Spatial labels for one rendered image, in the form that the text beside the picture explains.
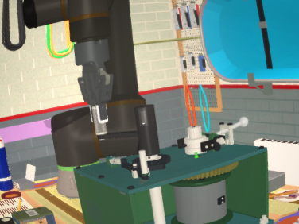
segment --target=floor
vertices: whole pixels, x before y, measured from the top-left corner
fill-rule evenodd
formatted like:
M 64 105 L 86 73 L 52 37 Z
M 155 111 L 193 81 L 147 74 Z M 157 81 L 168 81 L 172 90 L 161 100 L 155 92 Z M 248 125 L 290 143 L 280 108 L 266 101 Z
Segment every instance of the floor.
M 42 183 L 50 180 L 56 180 L 57 178 L 52 178 L 49 180 L 42 180 L 36 182 Z M 288 190 L 299 190 L 299 187 L 285 185 L 284 187 L 271 192 L 277 193 L 279 191 Z M 26 190 L 21 191 L 21 197 L 31 206 L 31 207 L 42 207 L 45 206 L 50 209 L 55 216 L 56 224 L 85 224 L 82 214 L 82 209 L 79 199 L 70 199 L 57 192 L 56 184 L 48 185 L 44 187 L 37 188 L 36 190 Z M 298 212 L 299 200 L 291 203 L 283 203 L 273 199 L 269 199 L 269 218 L 273 219 L 275 222 L 280 218 L 294 214 Z M 29 224 L 42 224 L 47 223 L 46 220 L 39 220 L 35 222 L 29 222 Z

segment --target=wall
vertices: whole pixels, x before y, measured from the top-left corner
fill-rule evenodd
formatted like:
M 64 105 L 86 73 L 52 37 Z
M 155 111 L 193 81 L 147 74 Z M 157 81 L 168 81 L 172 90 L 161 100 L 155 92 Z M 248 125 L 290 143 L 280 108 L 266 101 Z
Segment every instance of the wall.
M 182 94 L 182 89 L 176 89 L 143 95 L 148 104 L 155 105 L 161 149 L 176 144 L 177 138 L 185 136 L 182 128 L 184 124 Z M 0 133 L 2 128 L 42 121 L 64 111 L 66 110 L 0 122 Z M 25 178 L 27 164 L 37 167 L 36 180 L 57 176 L 58 168 L 51 134 L 5 143 L 5 147 L 13 180 Z
M 131 0 L 134 43 L 175 38 L 169 0 Z M 18 43 L 17 1 L 10 1 L 10 36 Z M 53 25 L 53 47 L 66 48 L 64 23 Z M 135 47 L 138 88 L 147 91 L 181 83 L 176 42 Z M 26 42 L 10 52 L 0 44 L 0 118 L 82 102 L 77 83 L 82 66 L 76 66 L 74 51 L 53 59 L 47 52 L 46 26 L 26 29 Z
M 254 145 L 259 138 L 299 141 L 299 90 L 274 89 L 267 96 L 256 89 L 222 88 L 221 93 L 223 112 L 210 113 L 212 133 L 219 131 L 220 122 L 235 123 L 245 116 L 249 124 L 235 129 L 236 144 Z M 205 132 L 201 112 L 196 117 Z M 190 126 L 186 110 L 184 123 Z

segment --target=blue cylinder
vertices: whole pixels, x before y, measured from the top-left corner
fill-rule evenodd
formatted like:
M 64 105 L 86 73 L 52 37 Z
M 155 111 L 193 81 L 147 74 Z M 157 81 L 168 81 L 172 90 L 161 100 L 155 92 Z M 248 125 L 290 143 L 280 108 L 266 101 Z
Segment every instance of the blue cylinder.
M 0 138 L 0 191 L 9 191 L 14 188 L 8 165 L 6 148 L 3 139 Z

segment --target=white radiator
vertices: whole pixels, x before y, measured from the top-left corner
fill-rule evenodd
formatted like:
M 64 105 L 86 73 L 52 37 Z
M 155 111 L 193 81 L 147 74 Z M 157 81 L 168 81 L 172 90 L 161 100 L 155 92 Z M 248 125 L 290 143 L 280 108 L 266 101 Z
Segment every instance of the white radiator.
M 285 184 L 299 186 L 299 142 L 261 138 L 254 146 L 268 149 L 268 170 L 284 172 Z

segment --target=blue cable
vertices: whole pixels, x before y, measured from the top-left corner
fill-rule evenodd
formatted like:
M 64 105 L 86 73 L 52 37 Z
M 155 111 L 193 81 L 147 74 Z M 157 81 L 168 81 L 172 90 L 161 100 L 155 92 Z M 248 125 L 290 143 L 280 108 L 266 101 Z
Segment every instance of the blue cable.
M 207 124 L 205 122 L 205 117 L 204 117 L 204 107 L 203 107 L 203 102 L 201 100 L 201 92 L 203 93 L 204 96 L 204 101 L 206 102 L 206 107 L 207 107 L 207 114 L 208 114 L 208 127 Z M 204 89 L 201 85 L 199 85 L 198 88 L 198 95 L 200 96 L 200 109 L 201 109 L 201 115 L 203 116 L 203 121 L 204 121 L 204 128 L 206 130 L 206 132 L 208 133 L 210 131 L 211 128 L 211 123 L 210 123 L 210 112 L 208 111 L 208 100 L 207 100 L 207 96 L 204 93 Z

